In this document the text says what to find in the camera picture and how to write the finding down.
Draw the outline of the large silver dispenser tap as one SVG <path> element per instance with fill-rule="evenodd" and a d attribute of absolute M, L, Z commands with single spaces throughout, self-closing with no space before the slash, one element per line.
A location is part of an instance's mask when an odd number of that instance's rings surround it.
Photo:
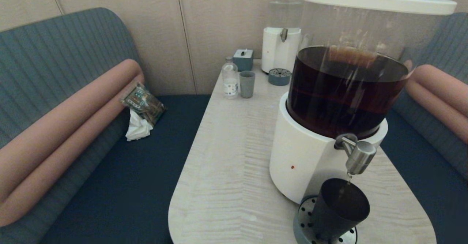
<path fill-rule="evenodd" d="M 377 152 L 373 144 L 358 140 L 357 136 L 351 133 L 341 134 L 335 141 L 334 148 L 346 152 L 348 159 L 345 166 L 347 173 L 351 175 L 362 174 Z"/>

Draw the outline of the black plastic cup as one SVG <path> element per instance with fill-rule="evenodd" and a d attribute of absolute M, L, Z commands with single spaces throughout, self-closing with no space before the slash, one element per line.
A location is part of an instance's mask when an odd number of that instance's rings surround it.
<path fill-rule="evenodd" d="M 312 210 L 312 236 L 332 244 L 369 214 L 370 203 L 361 189 L 344 179 L 327 179 Z"/>

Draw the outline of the grey-green cup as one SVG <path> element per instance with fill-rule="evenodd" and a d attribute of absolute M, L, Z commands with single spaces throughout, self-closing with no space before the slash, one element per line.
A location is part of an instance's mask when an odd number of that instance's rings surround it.
<path fill-rule="evenodd" d="M 239 85 L 242 98 L 251 98 L 254 92 L 255 73 L 252 71 L 243 71 L 239 73 Z"/>

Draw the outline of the clear plastic bottle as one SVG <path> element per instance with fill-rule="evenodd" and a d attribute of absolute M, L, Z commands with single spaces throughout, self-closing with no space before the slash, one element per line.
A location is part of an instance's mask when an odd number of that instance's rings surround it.
<path fill-rule="evenodd" d="M 221 68 L 223 79 L 223 92 L 227 99 L 234 99 L 239 92 L 238 67 L 233 62 L 232 57 L 226 57 Z"/>

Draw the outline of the blue-grey tissue box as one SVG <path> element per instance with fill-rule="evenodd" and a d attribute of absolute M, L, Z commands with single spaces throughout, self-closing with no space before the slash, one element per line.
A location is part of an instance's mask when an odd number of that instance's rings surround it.
<path fill-rule="evenodd" d="M 239 72 L 252 70 L 253 53 L 252 49 L 237 49 L 233 55 L 233 62 L 238 67 Z"/>

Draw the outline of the small grey drip tray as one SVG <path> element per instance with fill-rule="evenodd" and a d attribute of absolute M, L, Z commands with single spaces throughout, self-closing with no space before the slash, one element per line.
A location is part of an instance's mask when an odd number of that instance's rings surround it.
<path fill-rule="evenodd" d="M 274 68 L 268 72 L 269 84 L 275 86 L 286 86 L 291 79 L 291 71 L 282 68 Z"/>

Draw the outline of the small white clear dispenser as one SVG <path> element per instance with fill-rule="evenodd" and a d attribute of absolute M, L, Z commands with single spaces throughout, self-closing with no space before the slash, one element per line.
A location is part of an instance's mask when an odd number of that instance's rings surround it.
<path fill-rule="evenodd" d="M 303 0 L 268 0 L 266 26 L 263 30 L 262 70 L 282 68 L 294 70 L 294 62 L 301 39 Z M 280 33 L 288 29 L 285 42 Z"/>

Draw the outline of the large dispenser with dark tea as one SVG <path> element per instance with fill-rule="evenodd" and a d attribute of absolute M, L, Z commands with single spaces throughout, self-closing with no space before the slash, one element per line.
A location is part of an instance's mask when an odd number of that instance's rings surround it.
<path fill-rule="evenodd" d="M 346 179 L 349 157 L 337 138 L 379 147 L 388 132 L 385 117 L 442 19 L 305 3 L 269 164 L 284 196 L 299 204 L 325 180 Z"/>

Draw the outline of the green snack packet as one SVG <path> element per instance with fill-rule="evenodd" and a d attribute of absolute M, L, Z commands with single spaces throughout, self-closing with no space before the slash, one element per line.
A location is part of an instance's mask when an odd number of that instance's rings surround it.
<path fill-rule="evenodd" d="M 132 81 L 119 101 L 125 107 L 133 110 L 145 119 L 151 126 L 155 126 L 167 107 L 159 101 L 140 81 Z"/>

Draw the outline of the crumpled white tissue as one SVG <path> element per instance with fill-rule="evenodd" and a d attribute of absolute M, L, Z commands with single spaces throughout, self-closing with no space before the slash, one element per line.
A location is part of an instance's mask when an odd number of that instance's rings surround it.
<path fill-rule="evenodd" d="M 130 121 L 125 137 L 127 141 L 139 140 L 150 135 L 154 127 L 137 112 L 130 109 Z"/>

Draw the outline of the large grey perforated drip tray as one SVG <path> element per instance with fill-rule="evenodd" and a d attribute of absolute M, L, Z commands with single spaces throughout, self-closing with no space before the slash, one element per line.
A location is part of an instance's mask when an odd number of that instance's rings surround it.
<path fill-rule="evenodd" d="M 331 242 L 316 238 L 313 231 L 314 224 L 311 222 L 316 201 L 317 195 L 304 198 L 295 214 L 293 231 L 297 244 L 357 244 L 358 231 L 356 227 Z"/>

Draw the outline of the pink cylindrical bolster cushion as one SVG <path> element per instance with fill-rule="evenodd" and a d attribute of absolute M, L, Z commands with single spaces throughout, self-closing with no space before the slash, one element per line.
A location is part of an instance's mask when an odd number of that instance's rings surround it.
<path fill-rule="evenodd" d="M 409 81 L 415 81 L 468 117 L 468 85 L 432 65 L 415 69 Z"/>
<path fill-rule="evenodd" d="M 117 97 L 135 78 L 144 79 L 140 65 L 126 59 L 77 91 L 34 122 L 0 149 L 0 207 L 26 187 L 42 196 L 64 173 L 68 164 L 49 163 L 65 143 L 99 109 Z"/>
<path fill-rule="evenodd" d="M 436 117 L 461 141 L 468 144 L 467 116 L 464 116 L 460 111 L 413 80 L 406 85 L 406 91 L 419 105 Z"/>
<path fill-rule="evenodd" d="M 68 169 L 80 153 L 84 151 L 84 149 L 97 137 L 97 135 L 101 133 L 122 111 L 123 106 L 118 101 L 118 97 L 122 91 L 118 93 L 117 97 L 112 98 L 104 108 L 99 109 L 94 116 L 87 120 L 83 126 L 81 126 L 56 150 L 57 156 L 52 156 L 48 161 L 53 164 L 54 168 L 57 168 L 58 164 L 68 164 Z M 37 188 L 26 187 L 26 183 L 22 183 L 22 186 L 24 187 L 24 190 L 22 194 L 20 194 L 20 197 L 13 198 L 11 201 L 8 201 L 7 204 L 0 207 L 0 227 L 7 226 L 18 221 L 44 196 L 44 194 L 42 196 L 38 195 L 39 190 Z"/>

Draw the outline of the teal upholstered bench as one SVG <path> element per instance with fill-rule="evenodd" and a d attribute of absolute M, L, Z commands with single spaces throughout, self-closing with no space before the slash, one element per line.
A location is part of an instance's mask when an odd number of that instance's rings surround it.
<path fill-rule="evenodd" d="M 0 146 L 125 59 L 122 20 L 94 8 L 0 33 Z M 173 244 L 168 210 L 210 95 L 160 96 L 152 134 L 124 137 L 124 109 L 40 201 L 0 227 L 0 244 Z"/>
<path fill-rule="evenodd" d="M 425 64 L 468 85 L 468 13 L 443 19 L 423 51 Z M 468 244 L 468 144 L 406 89 L 387 121 L 382 148 L 428 214 L 437 244 Z"/>

